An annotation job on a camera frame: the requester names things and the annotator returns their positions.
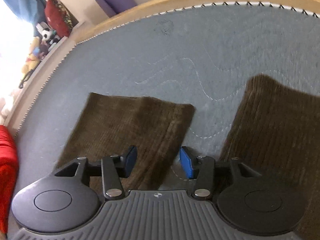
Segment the wooden bed frame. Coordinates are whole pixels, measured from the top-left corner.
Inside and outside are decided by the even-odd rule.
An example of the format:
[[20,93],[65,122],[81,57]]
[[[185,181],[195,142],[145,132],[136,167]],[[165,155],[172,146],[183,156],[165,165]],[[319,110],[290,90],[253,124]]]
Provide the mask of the wooden bed frame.
[[245,5],[248,2],[253,5],[262,3],[264,5],[284,7],[287,10],[296,9],[298,12],[305,12],[310,16],[319,16],[319,0],[151,0],[105,20],[103,23],[92,28],[79,23],[73,29],[70,37],[64,37],[54,47],[49,56],[36,68],[34,74],[14,102],[11,112],[4,120],[4,125],[12,133],[15,133],[20,128],[26,114],[53,72],[55,72],[59,64],[77,44],[86,42],[111,29],[119,28],[143,18],[164,15],[167,12],[184,11],[215,4],[222,5],[223,3],[234,4],[235,2],[238,2],[240,5]]

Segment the dark red cushion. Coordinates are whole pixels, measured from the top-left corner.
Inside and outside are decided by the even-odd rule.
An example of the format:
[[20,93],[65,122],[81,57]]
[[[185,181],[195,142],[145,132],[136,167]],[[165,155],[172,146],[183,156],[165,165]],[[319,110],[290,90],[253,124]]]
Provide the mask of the dark red cushion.
[[58,0],[47,0],[44,9],[47,24],[54,29],[60,37],[69,37],[72,29],[72,18],[66,7]]

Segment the brown corduroy pants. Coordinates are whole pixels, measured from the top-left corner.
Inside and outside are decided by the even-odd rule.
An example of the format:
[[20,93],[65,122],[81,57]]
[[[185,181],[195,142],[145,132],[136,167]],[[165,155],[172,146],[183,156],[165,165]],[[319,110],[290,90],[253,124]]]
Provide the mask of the brown corduroy pants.
[[[57,166],[79,156],[99,160],[134,145],[138,159],[124,188],[155,190],[194,112],[190,104],[91,93]],[[308,204],[298,233],[319,239],[319,97],[267,75],[250,78],[220,155],[223,161],[232,157],[302,189]]]

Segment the red folded blanket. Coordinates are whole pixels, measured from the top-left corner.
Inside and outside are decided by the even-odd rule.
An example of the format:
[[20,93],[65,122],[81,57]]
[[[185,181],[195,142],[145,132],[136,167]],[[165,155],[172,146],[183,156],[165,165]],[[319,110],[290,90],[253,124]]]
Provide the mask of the red folded blanket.
[[13,137],[1,125],[1,233],[8,231],[10,204],[18,176],[18,155]]

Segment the yellow plush toy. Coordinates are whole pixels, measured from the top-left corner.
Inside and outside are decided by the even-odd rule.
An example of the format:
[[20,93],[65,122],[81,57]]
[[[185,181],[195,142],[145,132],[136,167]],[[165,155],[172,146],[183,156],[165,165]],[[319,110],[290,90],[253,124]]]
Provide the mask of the yellow plush toy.
[[39,52],[40,52],[40,46],[35,46],[31,49],[31,52],[29,53],[25,61],[25,64],[22,68],[23,74],[27,74],[27,72],[35,69],[38,66],[38,64],[40,63]]

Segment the panda plush toy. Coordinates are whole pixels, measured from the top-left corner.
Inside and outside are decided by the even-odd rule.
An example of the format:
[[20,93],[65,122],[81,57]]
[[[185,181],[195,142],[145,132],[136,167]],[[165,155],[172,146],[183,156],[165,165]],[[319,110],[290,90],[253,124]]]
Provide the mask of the panda plush toy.
[[55,38],[55,31],[50,28],[44,28],[41,35],[42,35],[42,41],[50,42]]

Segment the grey quilted bed cover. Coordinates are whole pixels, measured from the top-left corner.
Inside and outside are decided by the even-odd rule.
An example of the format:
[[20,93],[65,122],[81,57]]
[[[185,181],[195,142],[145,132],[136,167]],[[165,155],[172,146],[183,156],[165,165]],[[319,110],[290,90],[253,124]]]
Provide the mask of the grey quilted bed cover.
[[77,44],[18,130],[15,195],[61,168],[57,162],[91,93],[190,104],[193,118],[159,188],[126,190],[122,178],[124,198],[103,202],[83,226],[60,233],[25,229],[11,211],[10,239],[304,239],[301,221],[280,235],[242,232],[212,202],[188,193],[195,181],[181,167],[180,148],[223,161],[246,83],[257,75],[319,97],[319,16],[223,3],[143,18]]

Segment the blue curtain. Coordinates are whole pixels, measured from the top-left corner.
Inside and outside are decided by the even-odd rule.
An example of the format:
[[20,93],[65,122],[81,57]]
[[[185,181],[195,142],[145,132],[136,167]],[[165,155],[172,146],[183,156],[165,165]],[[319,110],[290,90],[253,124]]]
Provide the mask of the blue curtain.
[[33,26],[45,22],[46,0],[3,0],[9,9],[20,19]]

